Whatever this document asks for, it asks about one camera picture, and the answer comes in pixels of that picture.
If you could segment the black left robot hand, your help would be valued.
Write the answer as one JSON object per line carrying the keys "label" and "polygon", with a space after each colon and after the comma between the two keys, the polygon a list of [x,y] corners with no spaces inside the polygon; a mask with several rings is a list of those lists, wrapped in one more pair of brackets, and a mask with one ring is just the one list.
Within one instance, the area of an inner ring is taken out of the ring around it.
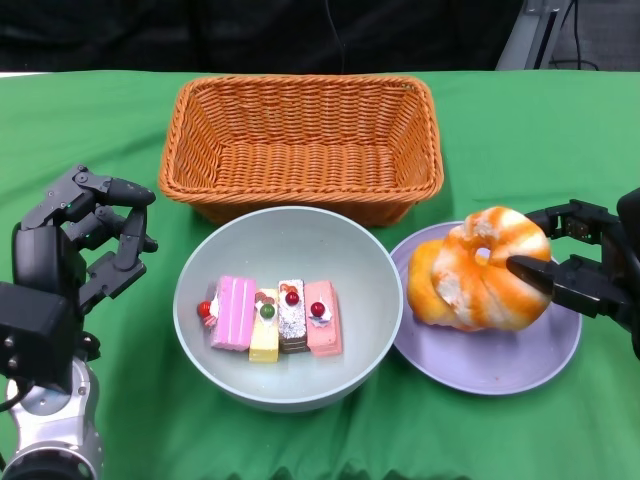
{"label": "black left robot hand", "polygon": [[146,234],[155,194],[135,182],[77,165],[46,188],[16,225],[13,281],[57,294],[80,315],[115,298],[146,272],[142,253],[158,249]]}

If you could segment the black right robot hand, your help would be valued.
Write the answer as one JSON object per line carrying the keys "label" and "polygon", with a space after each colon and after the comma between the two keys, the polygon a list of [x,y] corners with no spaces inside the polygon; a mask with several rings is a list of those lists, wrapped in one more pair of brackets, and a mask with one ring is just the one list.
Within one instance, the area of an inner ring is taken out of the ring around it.
{"label": "black right robot hand", "polygon": [[631,335],[639,353],[639,191],[622,196],[615,215],[595,204],[567,204],[527,214],[546,236],[601,247],[601,260],[579,255],[557,263],[512,255],[508,270],[551,301],[588,317],[609,317]]}

